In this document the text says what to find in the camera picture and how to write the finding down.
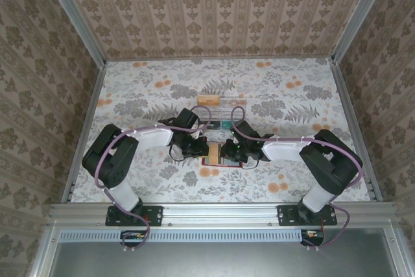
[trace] vented strip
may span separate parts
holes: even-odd
[[[62,230],[60,243],[121,242],[121,230]],[[301,241],[301,230],[156,230],[148,242],[231,243]]]

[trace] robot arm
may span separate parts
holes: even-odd
[[[220,155],[233,161],[247,162],[249,156],[255,160],[278,161],[290,160],[304,162],[313,174],[317,183],[305,194],[298,203],[299,218],[302,223],[312,223],[320,219],[319,212],[335,197],[339,196],[357,174],[355,164],[339,151],[330,149],[310,141],[255,141],[251,138],[261,138],[246,121],[235,124],[238,131],[230,128],[234,139],[228,139],[222,147]],[[312,138],[336,145],[346,151],[362,166],[361,159],[349,149],[338,137],[328,130],[321,130]]]
[[[199,127],[197,115],[186,108],[180,112],[178,117],[159,122],[167,126],[187,129]],[[122,130],[113,124],[106,125],[89,148],[82,159],[82,166],[91,176],[95,176],[98,162],[108,145],[121,132]],[[135,131],[133,134],[122,137],[113,146],[113,152],[105,157],[99,171],[99,180],[123,209],[140,215],[143,205],[126,179],[134,154],[137,151],[168,145],[179,146],[185,157],[207,156],[209,152],[204,138],[200,137],[200,131],[188,133],[166,127],[155,127]]]
[[[166,126],[186,129],[197,129],[198,116],[183,109],[177,118],[159,121]],[[251,138],[271,138],[273,134],[261,137],[246,121],[235,124],[239,132]],[[234,139],[228,139],[220,150],[220,156],[235,162],[247,162],[248,157],[258,161],[291,160],[304,162],[315,177],[317,183],[298,203],[298,217],[303,224],[310,224],[315,219],[320,220],[319,212],[333,197],[340,195],[357,173],[355,164],[342,153],[308,141],[296,143],[282,141],[256,141],[246,139],[238,131],[230,128]],[[122,130],[114,125],[104,127],[98,138],[87,151],[82,165],[94,176],[104,151]],[[321,130],[314,139],[331,143],[353,156],[360,165],[360,158],[341,140],[328,130]],[[185,157],[207,156],[208,145],[200,131],[192,134],[183,130],[165,128],[150,128],[135,132],[131,136],[122,137],[115,145],[114,152],[107,155],[99,171],[99,180],[126,211],[140,215],[142,201],[134,193],[128,180],[127,172],[136,151],[143,151],[157,146],[177,145]]]

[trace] cable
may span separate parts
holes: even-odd
[[[143,238],[142,242],[140,242],[135,248],[140,248],[142,247],[145,242],[147,241],[149,235],[150,235],[150,225],[149,223],[142,218],[140,215],[132,213],[130,211],[125,210],[123,207],[121,207],[116,201],[115,199],[111,196],[110,192],[108,191],[108,189],[104,186],[104,185],[100,185],[99,184],[99,171],[101,170],[101,166],[104,163],[105,158],[107,157],[107,155],[109,154],[110,150],[112,149],[112,147],[123,137],[126,136],[127,134],[130,133],[136,133],[136,132],[142,132],[142,131],[148,131],[148,130],[153,130],[153,129],[166,129],[166,130],[180,130],[180,131],[184,131],[184,132],[196,132],[196,131],[204,131],[208,128],[211,120],[212,120],[212,113],[210,111],[209,108],[207,108],[206,106],[202,106],[202,105],[196,105],[194,107],[192,107],[192,109],[190,109],[190,111],[194,110],[195,108],[204,108],[207,110],[207,112],[209,113],[209,120],[208,122],[202,127],[202,128],[196,128],[196,129],[187,129],[187,128],[179,128],[178,126],[165,126],[165,125],[154,125],[154,126],[144,126],[141,128],[137,128],[137,129],[133,129],[133,130],[126,130],[122,133],[120,133],[118,136],[116,136],[112,142],[107,146],[107,148],[105,149],[104,153],[102,154],[97,168],[95,170],[95,174],[94,174],[94,180],[95,180],[95,185],[99,188],[99,189],[103,189],[105,194],[108,196],[108,198],[112,201],[112,203],[114,204],[114,206],[116,206],[118,209],[120,209],[123,213],[130,215],[132,217],[135,217],[137,219],[139,219],[141,222],[143,222],[147,228],[146,230],[146,236]]]
[[[134,249],[138,249],[138,248],[141,248],[144,244],[145,244],[145,242],[147,241],[147,239],[148,239],[148,237],[149,237],[149,235],[150,235],[150,224],[148,223],[148,221],[146,220],[146,219],[144,219],[142,216],[140,216],[140,215],[138,215],[138,214],[135,214],[135,213],[132,213],[132,212],[130,212],[130,211],[127,211],[127,210],[125,210],[123,207],[121,207],[119,204],[118,204],[118,202],[116,202],[115,201],[115,199],[112,197],[112,195],[111,195],[111,193],[110,193],[110,191],[106,188],[105,190],[104,190],[104,193],[105,193],[105,195],[107,195],[108,196],[108,198],[112,201],[112,203],[114,204],[114,206],[116,206],[121,212],[123,212],[123,213],[125,213],[125,214],[127,214],[127,215],[129,215],[129,216],[132,216],[132,217],[135,217],[136,219],[139,219],[141,222],[143,222],[144,223],[144,225],[145,225],[145,227],[146,227],[146,235],[145,235],[145,237],[143,238],[143,240],[138,244],[138,245],[136,245],[135,247],[134,247]],[[129,247],[127,247],[126,245],[125,245],[125,237],[126,237],[127,235],[125,235],[124,237],[123,237],[123,240],[121,241],[121,244],[122,244],[122,246],[124,247],[124,249],[126,249],[126,248],[129,248]]]
[[[134,236],[134,235],[137,235],[137,234],[139,234],[139,233],[125,233],[124,234],[124,236],[123,236],[123,239],[121,240],[121,245],[124,247],[124,251],[127,249],[127,248],[129,248],[128,246],[126,246],[125,245],[125,239],[127,238],[127,237],[129,237],[129,236]]]
[[[323,232],[323,237],[324,237],[324,220],[323,220],[323,217],[322,217],[322,227],[321,227],[320,230]]]
[[[331,149],[334,149],[335,151],[338,151],[338,152],[341,152],[343,155],[345,155],[347,158],[349,158],[352,162],[353,162],[353,164],[356,166],[356,168],[357,168],[357,172],[358,172],[358,175],[357,175],[357,178],[355,179],[355,180],[353,180],[352,182],[350,182],[349,183],[349,185],[347,185],[347,187],[346,188],[349,188],[349,187],[352,187],[352,186],[354,186],[354,185],[356,185],[357,183],[359,183],[359,181],[361,180],[361,178],[363,177],[363,168],[360,166],[360,164],[357,162],[357,160],[348,152],[348,151],[345,151],[344,149],[342,149],[342,148],[340,148],[340,147],[338,147],[338,146],[336,146],[336,145],[334,145],[334,144],[331,144],[331,143],[328,143],[328,142],[325,142],[325,141],[321,141],[321,140],[319,140],[319,139],[312,139],[312,138],[279,138],[279,137],[277,137],[277,138],[268,138],[268,139],[265,139],[265,138],[253,138],[253,137],[251,137],[251,136],[247,136],[246,134],[244,134],[244,133],[242,133],[236,126],[235,126],[235,123],[233,122],[233,113],[236,111],[236,109],[238,109],[238,108],[240,108],[241,110],[242,110],[242,113],[243,113],[243,116],[242,116],[242,120],[244,120],[245,119],[245,110],[244,110],[244,108],[242,107],[242,106],[235,106],[234,108],[233,108],[233,110],[231,111],[231,124],[232,124],[232,127],[233,127],[233,129],[239,134],[239,135],[241,135],[242,137],[244,137],[244,138],[246,138],[246,139],[250,139],[250,140],[253,140],[253,141],[262,141],[262,142],[267,142],[267,141],[276,141],[276,142],[299,142],[299,141],[305,141],[305,142],[313,142],[313,143],[317,143],[317,144],[320,144],[321,146],[327,146],[327,147],[329,147],[329,148],[331,148]],[[334,243],[339,237],[340,237],[340,235],[341,234],[343,234],[343,232],[345,231],[345,229],[346,229],[346,227],[348,226],[348,224],[349,224],[349,221],[350,221],[350,214],[349,214],[349,212],[347,212],[347,210],[345,210],[345,209],[343,209],[343,208],[340,208],[340,207],[338,207],[338,206],[335,206],[333,203],[332,203],[332,201],[333,200],[335,200],[337,198],[337,196],[334,196],[330,201],[329,201],[329,205],[331,206],[331,207],[333,207],[334,209],[337,209],[337,210],[340,210],[340,211],[342,211],[342,212],[344,212],[346,215],[347,215],[347,219],[346,219],[346,222],[344,223],[344,225],[343,225],[343,227],[342,227],[342,229],[340,230],[340,232],[336,235],[336,237],[334,237],[332,240],[330,240],[329,242],[327,242],[327,243],[324,243],[323,245],[320,245],[319,247],[317,247],[317,246],[314,246],[310,241],[308,241],[308,240],[306,240],[306,239],[303,239],[306,243],[309,243],[311,246],[313,246],[313,247],[315,247],[317,250],[318,250],[318,248],[322,248],[322,247],[326,247],[326,246],[329,246],[329,245],[331,245],[332,243]]]
[[[319,248],[328,247],[329,245],[331,245],[332,243],[334,243],[340,237],[340,235],[343,234],[343,232],[346,230],[346,227],[348,227],[349,222],[350,222],[350,213],[346,209],[340,208],[340,207],[334,205],[332,202],[329,202],[329,205],[332,208],[336,209],[336,210],[340,210],[341,212],[344,212],[346,214],[346,222],[344,222],[342,229],[337,233],[337,235],[332,240],[328,241],[327,243],[323,243],[320,246],[316,246],[311,241],[308,241],[306,239],[303,239],[303,241],[305,241],[306,243],[308,243],[310,246],[314,247],[316,250],[318,250]]]
[[[251,169],[255,169],[258,166],[258,164],[259,164],[259,160],[257,160],[257,164],[255,165],[255,167],[252,167],[252,168],[241,167],[241,168],[244,169],[244,170],[251,170]]]

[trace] white arm segment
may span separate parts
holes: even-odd
[[[173,137],[173,131],[169,129],[150,129],[131,134],[138,140],[136,152],[145,151],[157,146],[167,146]],[[127,211],[131,211],[139,202],[139,198],[125,178],[117,186],[108,190],[115,201]]]
[[[265,156],[272,162],[275,160],[291,160],[294,162],[303,162],[300,151],[310,142],[266,142],[262,148]],[[316,183],[304,196],[303,203],[312,212],[319,212],[332,198],[333,194],[326,191]]]
[[[291,160],[293,162],[302,162],[300,152],[309,142],[276,142],[269,141],[264,143],[262,151],[264,155],[273,162],[274,160]]]

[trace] green object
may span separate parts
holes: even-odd
[[[231,128],[232,124],[230,120],[223,120],[222,121],[222,129],[223,130],[229,130]]]

